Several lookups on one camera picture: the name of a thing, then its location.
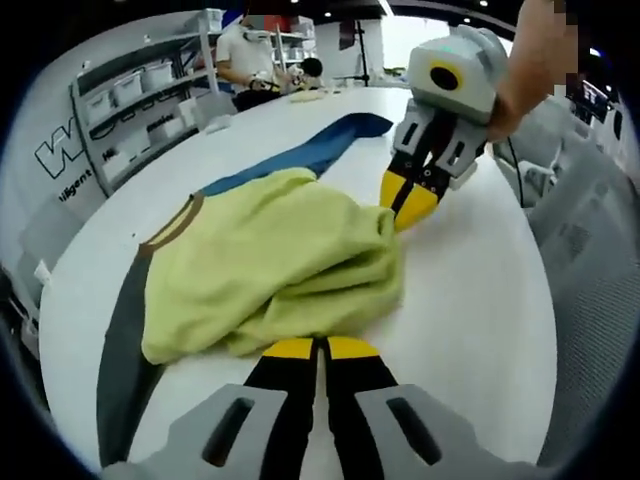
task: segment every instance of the yellow-green towel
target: yellow-green towel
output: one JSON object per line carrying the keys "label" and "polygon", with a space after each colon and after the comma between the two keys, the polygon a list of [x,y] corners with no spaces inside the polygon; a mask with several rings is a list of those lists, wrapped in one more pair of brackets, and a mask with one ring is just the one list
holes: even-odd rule
{"label": "yellow-green towel", "polygon": [[401,297],[393,213],[358,205],[307,169],[200,202],[149,267],[142,351],[153,364],[218,342],[244,355],[283,338],[352,334]]}

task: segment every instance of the ceiling light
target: ceiling light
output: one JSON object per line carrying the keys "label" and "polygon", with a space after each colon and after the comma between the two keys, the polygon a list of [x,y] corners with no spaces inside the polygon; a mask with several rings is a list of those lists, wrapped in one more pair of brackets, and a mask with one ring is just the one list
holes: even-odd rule
{"label": "ceiling light", "polygon": [[393,17],[393,10],[391,10],[391,5],[389,5],[389,2],[387,0],[378,0],[378,3],[384,10],[384,14],[387,17]]}

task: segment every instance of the cable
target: cable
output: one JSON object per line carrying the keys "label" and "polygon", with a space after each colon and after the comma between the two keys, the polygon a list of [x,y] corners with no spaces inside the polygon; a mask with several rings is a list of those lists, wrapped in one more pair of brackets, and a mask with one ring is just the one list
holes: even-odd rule
{"label": "cable", "polygon": [[507,142],[509,142],[509,148],[511,149],[511,155],[513,157],[513,168],[516,169],[516,175],[518,176],[518,189],[520,190],[520,208],[524,208],[524,192],[522,190],[522,176],[520,174],[520,169],[518,168],[518,159],[516,158],[516,151],[513,149],[513,144],[511,143],[511,137],[507,137]]}

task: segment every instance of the blue cloth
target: blue cloth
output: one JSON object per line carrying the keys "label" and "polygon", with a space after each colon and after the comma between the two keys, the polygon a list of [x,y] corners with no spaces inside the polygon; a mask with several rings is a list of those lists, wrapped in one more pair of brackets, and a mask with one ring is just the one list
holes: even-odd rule
{"label": "blue cloth", "polygon": [[263,160],[235,175],[216,180],[201,192],[212,197],[278,170],[294,167],[306,167],[320,178],[355,140],[384,135],[392,125],[386,118],[372,113],[351,113],[333,122],[302,145]]}
{"label": "blue cloth", "polygon": [[224,30],[243,15],[244,13],[240,10],[225,10],[222,14],[222,29]]}

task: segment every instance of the white tabletop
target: white tabletop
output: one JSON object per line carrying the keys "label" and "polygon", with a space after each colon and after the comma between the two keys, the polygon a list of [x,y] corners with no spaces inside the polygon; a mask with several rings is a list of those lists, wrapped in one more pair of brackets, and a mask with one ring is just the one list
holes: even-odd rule
{"label": "white tabletop", "polygon": [[[196,135],[153,162],[87,222],[44,290],[40,355],[55,423],[88,466],[99,466],[96,384],[104,333],[137,244],[189,193],[304,142],[347,113],[373,112],[398,122],[409,95],[359,88],[244,112],[231,128]],[[377,204],[391,138],[392,132],[358,140],[321,181],[363,204]],[[421,386],[470,420],[482,446],[507,460],[535,462],[556,382],[551,296],[512,190],[487,156],[478,164],[461,190],[448,192],[433,216],[403,234],[403,304],[364,337],[399,383]],[[162,448],[173,420],[222,385],[243,383],[254,365],[255,359],[213,353],[170,366],[147,406],[130,459]],[[319,398],[304,479],[341,478],[326,415],[326,398]]]}

